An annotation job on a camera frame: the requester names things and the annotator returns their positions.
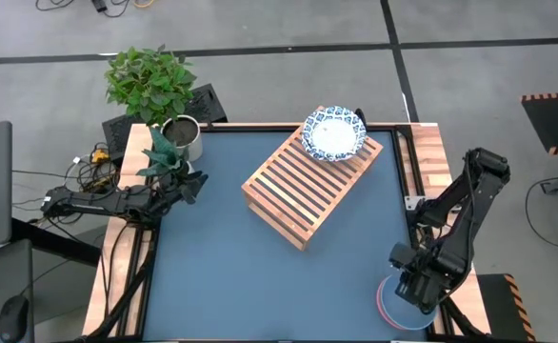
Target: white cable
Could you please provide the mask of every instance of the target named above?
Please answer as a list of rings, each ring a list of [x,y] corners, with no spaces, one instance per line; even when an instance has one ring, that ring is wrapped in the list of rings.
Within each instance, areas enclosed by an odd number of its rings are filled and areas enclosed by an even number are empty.
[[[71,161],[71,166],[68,169],[68,172],[66,173],[66,178],[63,180],[63,186],[68,184],[68,179],[71,176],[71,172],[76,168],[78,163],[80,163],[80,161],[82,161],[83,158],[87,158],[87,157],[92,157],[92,155],[87,153],[86,155],[76,156],[73,158],[73,160]]]

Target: yellow cable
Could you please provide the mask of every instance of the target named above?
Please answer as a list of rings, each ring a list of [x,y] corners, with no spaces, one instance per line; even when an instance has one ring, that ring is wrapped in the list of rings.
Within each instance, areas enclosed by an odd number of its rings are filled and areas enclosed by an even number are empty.
[[[154,0],[149,0],[146,4],[144,4],[144,5],[139,5],[139,4],[137,3],[137,0],[135,0],[135,1],[133,1],[133,5],[135,5],[136,8],[144,9],[144,8],[146,8],[146,7],[150,6],[150,5],[152,5],[153,2],[154,2]]]

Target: wooden table edge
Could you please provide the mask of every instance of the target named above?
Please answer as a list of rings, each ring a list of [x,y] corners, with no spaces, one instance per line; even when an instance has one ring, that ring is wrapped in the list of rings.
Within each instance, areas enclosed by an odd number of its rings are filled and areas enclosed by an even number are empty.
[[[217,123],[213,124],[214,128],[251,128],[251,129],[264,129],[264,128],[297,128],[302,123],[298,122],[285,122],[285,123]],[[417,155],[418,167],[423,181],[423,187],[427,196],[437,196],[446,186],[452,182],[450,171],[448,168],[448,160],[446,152],[442,143],[440,130],[436,123],[380,123],[370,122],[371,127],[391,127],[391,126],[409,126],[412,135],[412,142]],[[208,128],[207,124],[202,124],[204,130],[213,130]],[[412,169],[409,166],[410,156],[408,151],[400,144],[402,152],[402,162],[406,170],[406,179],[408,188],[411,190],[414,187]],[[129,143],[125,151],[125,158],[123,161],[123,168],[121,170],[121,187],[134,186],[143,184],[145,179],[135,174],[142,168],[148,166],[148,158],[141,153],[143,149],[151,149],[151,137],[149,136],[148,129],[143,124],[135,124],[131,127]],[[116,218],[112,218],[108,224],[106,238],[104,240],[104,254],[109,255],[113,240],[115,239],[118,231],[122,226],[116,224]],[[133,240],[127,237],[122,237],[119,244],[122,249],[116,249],[114,256],[114,267],[117,265],[128,265],[131,258],[131,250],[133,248]],[[115,304],[126,286],[127,270],[122,268],[115,268],[112,273],[112,284],[110,293],[110,308]],[[475,271],[464,285],[453,295],[453,299],[461,311],[469,318],[471,323],[480,329],[482,332],[489,333],[490,328],[488,324],[487,314],[484,308],[482,295],[480,293],[480,286]],[[130,304],[128,323],[126,334],[135,334],[135,327],[137,321],[137,314],[141,305],[141,297],[135,296]],[[88,334],[94,331],[101,321],[103,320],[103,310],[105,307],[105,296],[103,291],[103,277],[101,267],[97,267],[97,275],[93,284],[89,309],[87,318],[83,328],[83,334]],[[438,316],[434,322],[434,329],[437,333],[443,331],[442,319]]]

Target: computer mouse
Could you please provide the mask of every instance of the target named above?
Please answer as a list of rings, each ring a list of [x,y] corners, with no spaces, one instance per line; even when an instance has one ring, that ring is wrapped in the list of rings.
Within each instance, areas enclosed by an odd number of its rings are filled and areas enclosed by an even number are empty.
[[[4,343],[17,343],[28,330],[30,301],[23,295],[8,299],[0,311],[0,339]]]

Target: bowl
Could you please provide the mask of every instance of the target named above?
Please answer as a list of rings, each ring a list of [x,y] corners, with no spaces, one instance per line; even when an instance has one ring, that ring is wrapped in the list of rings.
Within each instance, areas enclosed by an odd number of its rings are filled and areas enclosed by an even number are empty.
[[[437,307],[429,314],[423,314],[416,306],[408,303],[395,293],[400,282],[399,275],[387,276],[376,291],[376,306],[381,316],[399,330],[423,330],[431,323],[438,311]]]
[[[340,106],[313,112],[302,129],[305,151],[320,161],[352,158],[364,145],[366,126],[353,111]]]

